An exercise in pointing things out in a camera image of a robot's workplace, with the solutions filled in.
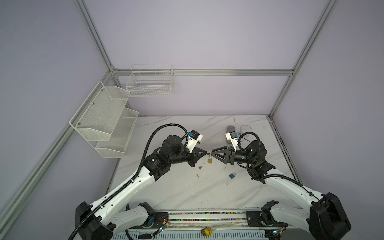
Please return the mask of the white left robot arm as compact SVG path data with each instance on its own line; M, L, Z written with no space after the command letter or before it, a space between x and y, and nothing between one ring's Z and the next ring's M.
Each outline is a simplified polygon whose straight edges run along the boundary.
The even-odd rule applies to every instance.
M166 127L178 127L184 136L169 135L155 152L148 155L149 146L158 131ZM156 182L170 171L171 165L188 163L192 168L207 154L197 147L203 135L195 130L188 132L179 124L165 124L151 134L136 172L111 192L91 204L81 203L76 208L75 229L69 239L77 235L83 240L110 240L116 234L132 227L151 227L156 212L148 203L122 211L123 207L141 190Z

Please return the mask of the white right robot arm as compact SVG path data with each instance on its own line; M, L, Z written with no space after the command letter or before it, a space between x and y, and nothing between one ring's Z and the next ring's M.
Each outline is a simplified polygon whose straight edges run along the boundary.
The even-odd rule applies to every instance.
M268 151L257 134L245 132L237 136L229 132L226 138L232 146L213 149L213 158L226 165L242 164L252 180L276 189L300 206L295 209L279 201L267 202L260 214L263 225L288 224L310 233L316 240L340 240L352 229L340 199L284 175L266 160Z

